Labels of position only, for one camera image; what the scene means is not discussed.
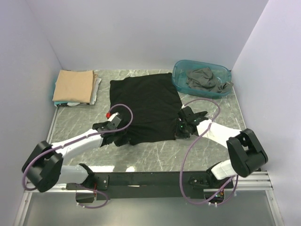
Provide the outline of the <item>black t shirt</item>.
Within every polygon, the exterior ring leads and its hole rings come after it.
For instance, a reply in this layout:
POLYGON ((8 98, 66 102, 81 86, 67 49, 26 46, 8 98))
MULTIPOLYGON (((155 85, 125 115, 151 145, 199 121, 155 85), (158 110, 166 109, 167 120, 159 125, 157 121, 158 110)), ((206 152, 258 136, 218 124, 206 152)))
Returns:
POLYGON ((182 102, 171 73, 111 80, 110 103, 123 118, 121 127, 131 123, 116 146, 175 139, 182 102))

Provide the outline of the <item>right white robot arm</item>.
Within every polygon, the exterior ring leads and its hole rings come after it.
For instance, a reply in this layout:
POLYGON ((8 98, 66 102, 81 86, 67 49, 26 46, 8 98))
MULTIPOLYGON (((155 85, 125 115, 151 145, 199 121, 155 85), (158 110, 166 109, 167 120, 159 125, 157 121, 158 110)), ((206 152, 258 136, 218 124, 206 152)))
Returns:
POLYGON ((223 179, 231 176, 249 176, 268 162, 257 136, 251 129, 232 129, 206 117, 207 112, 194 113, 189 106, 178 112, 177 135, 189 138, 190 135, 204 137, 225 148, 229 159, 219 162, 208 169, 207 184, 217 188, 223 179))

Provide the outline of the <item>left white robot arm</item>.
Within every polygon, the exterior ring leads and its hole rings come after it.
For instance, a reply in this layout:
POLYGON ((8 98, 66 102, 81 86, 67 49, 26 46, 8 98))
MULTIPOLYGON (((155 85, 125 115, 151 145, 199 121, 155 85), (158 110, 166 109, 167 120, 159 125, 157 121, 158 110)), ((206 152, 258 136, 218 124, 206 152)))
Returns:
POLYGON ((22 167, 22 186, 26 191, 43 193, 57 184, 76 183, 83 189, 93 186, 93 171, 85 164, 64 166, 89 149, 109 145, 123 136, 132 121, 114 113, 105 122, 95 123, 88 131, 65 141, 39 142, 22 167))

